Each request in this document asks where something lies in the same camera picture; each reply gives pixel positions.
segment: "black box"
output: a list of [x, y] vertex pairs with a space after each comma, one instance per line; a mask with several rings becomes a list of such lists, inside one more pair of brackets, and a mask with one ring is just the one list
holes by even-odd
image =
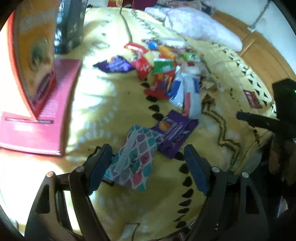
[[67, 54], [82, 42], [87, 0], [61, 0], [57, 16], [54, 52]]

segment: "purple candy wrapper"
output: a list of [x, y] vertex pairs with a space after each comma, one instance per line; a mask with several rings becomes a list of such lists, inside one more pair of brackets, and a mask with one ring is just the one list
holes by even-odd
[[198, 120], [190, 120], [186, 116], [171, 110], [166, 117], [151, 128], [151, 130], [165, 135], [158, 150], [166, 157], [173, 159], [197, 125]]
[[105, 73], [127, 73], [135, 69], [134, 66], [122, 56], [112, 57], [103, 62], [98, 62], [93, 66]]

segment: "green snack wrapper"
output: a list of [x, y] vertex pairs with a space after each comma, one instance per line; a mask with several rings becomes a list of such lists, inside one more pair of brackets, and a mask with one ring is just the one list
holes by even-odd
[[202, 59], [196, 53], [183, 53], [183, 58], [187, 62], [201, 62]]
[[174, 69], [174, 60], [167, 58], [154, 59], [154, 69], [152, 74], [166, 73]]

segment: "wooden bed frame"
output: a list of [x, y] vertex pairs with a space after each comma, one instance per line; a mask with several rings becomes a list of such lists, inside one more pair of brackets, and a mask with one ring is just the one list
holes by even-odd
[[271, 95], [272, 83], [285, 78], [296, 81], [296, 75], [284, 57], [259, 32], [250, 32], [245, 23], [220, 11], [212, 18], [240, 37], [243, 48], [238, 55], [262, 79]]

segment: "yellow blanket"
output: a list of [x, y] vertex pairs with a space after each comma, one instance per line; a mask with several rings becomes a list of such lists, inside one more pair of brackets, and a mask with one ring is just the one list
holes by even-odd
[[[11, 210], [16, 194], [10, 190], [24, 189], [22, 216], [16, 219], [26, 224], [36, 191], [48, 171], [56, 174], [72, 171], [82, 165], [95, 147], [111, 144], [117, 152], [133, 125], [152, 127], [157, 121], [149, 106], [157, 104], [166, 115], [176, 110], [168, 101], [152, 103], [143, 93], [144, 87], [136, 71], [127, 74], [106, 74], [92, 67], [93, 64], [122, 55], [127, 60], [133, 56], [124, 49], [129, 41], [141, 44], [141, 39], [161, 37], [181, 38], [165, 29], [162, 24], [142, 11], [120, 8], [87, 9], [83, 43], [63, 58], [83, 61], [75, 91], [72, 119], [66, 155], [63, 158], [44, 157], [0, 150], [0, 179], [8, 177], [2, 170], [18, 166], [14, 183], [1, 183], [1, 191]], [[214, 98], [216, 105], [205, 105], [201, 123], [189, 136], [186, 144], [193, 144], [198, 153], [212, 166], [224, 171], [240, 172], [249, 155], [257, 150], [270, 133], [253, 128], [236, 119], [237, 111], [272, 116], [274, 102], [259, 77], [243, 60], [226, 46], [187, 39], [188, 43], [205, 55], [212, 73], [219, 79], [223, 92]], [[158, 53], [149, 51], [145, 57], [153, 64]], [[243, 90], [255, 91], [262, 109], [252, 109]], [[34, 180], [24, 178], [30, 172]], [[69, 193], [66, 193], [68, 211], [74, 230], [79, 232]], [[118, 240], [126, 223], [135, 223], [134, 240], [163, 238], [190, 224], [199, 214], [204, 195], [199, 192], [186, 171], [185, 161], [169, 160], [156, 153], [147, 190], [139, 192], [115, 184], [102, 183], [91, 200], [97, 215], [111, 240]]]

